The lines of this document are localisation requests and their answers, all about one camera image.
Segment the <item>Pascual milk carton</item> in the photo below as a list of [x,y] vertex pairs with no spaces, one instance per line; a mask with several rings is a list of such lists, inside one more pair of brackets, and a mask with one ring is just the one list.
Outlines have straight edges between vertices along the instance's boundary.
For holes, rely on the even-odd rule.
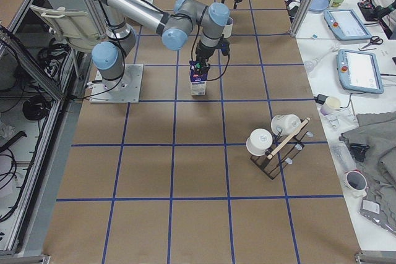
[[207,73],[197,61],[189,61],[190,91],[192,96],[203,96],[206,94]]

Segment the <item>cream lavender cup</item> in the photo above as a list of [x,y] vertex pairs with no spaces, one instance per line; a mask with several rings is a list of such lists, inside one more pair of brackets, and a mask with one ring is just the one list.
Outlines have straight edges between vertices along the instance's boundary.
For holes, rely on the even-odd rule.
[[326,116],[338,111],[340,107],[341,107],[340,100],[336,97],[329,96],[325,99],[322,107],[320,108],[320,112],[322,115]]

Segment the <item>white mug on rack front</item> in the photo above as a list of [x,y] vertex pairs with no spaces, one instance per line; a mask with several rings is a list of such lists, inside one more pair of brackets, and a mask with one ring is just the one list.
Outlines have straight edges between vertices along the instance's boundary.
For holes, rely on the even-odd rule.
[[273,143],[272,134],[263,128],[255,129],[246,140],[246,148],[254,156],[263,156]]

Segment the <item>upper teach pendant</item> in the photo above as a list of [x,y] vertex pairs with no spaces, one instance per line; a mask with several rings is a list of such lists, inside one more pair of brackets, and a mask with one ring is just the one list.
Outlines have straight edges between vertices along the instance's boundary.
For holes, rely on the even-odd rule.
[[353,9],[326,9],[323,16],[330,31],[340,41],[369,40],[372,37]]

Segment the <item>teach pendant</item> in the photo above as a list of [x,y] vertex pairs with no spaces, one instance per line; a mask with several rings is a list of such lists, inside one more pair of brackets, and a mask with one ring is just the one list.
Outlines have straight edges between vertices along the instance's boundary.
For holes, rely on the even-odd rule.
[[330,31],[340,41],[369,40],[372,37],[353,9],[326,9],[323,16]]
[[384,87],[373,53],[340,49],[337,53],[337,71],[344,90],[383,94]]

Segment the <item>black power adapter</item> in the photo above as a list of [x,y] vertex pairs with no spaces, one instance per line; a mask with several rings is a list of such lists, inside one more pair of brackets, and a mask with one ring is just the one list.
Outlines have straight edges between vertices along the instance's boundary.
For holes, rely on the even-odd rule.
[[323,105],[323,104],[325,103],[325,101],[326,101],[327,98],[328,98],[328,96],[326,96],[326,95],[318,94],[318,95],[316,95],[316,96],[314,97],[314,101],[315,101],[317,104]]

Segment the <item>lower teach pendant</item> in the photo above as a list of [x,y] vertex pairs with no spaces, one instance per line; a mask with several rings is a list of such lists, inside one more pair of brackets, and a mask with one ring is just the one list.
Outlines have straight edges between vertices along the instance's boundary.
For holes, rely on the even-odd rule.
[[337,53],[337,71],[344,90],[383,94],[384,87],[373,53],[340,49]]

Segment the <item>black scissors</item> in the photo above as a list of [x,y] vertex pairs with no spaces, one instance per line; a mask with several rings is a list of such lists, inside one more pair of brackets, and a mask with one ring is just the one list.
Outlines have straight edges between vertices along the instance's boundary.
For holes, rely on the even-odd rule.
[[384,40],[381,37],[374,35],[370,38],[368,44],[364,45],[363,47],[359,48],[358,50],[365,51],[366,48],[368,48],[370,46],[374,46],[374,45],[381,45],[381,44],[383,44],[383,42],[384,42]]

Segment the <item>grey cloth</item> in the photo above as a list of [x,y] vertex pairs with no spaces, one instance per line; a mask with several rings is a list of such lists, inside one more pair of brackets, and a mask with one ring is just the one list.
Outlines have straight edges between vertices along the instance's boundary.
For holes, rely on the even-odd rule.
[[395,233],[395,113],[359,114],[358,127],[341,133],[368,186],[360,214]]

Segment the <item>white red rimmed mug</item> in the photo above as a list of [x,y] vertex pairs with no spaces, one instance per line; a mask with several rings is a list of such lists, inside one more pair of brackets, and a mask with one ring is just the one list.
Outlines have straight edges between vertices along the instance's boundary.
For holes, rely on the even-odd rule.
[[349,190],[354,198],[364,198],[367,196],[367,180],[365,176],[357,169],[347,171],[343,174],[342,185]]

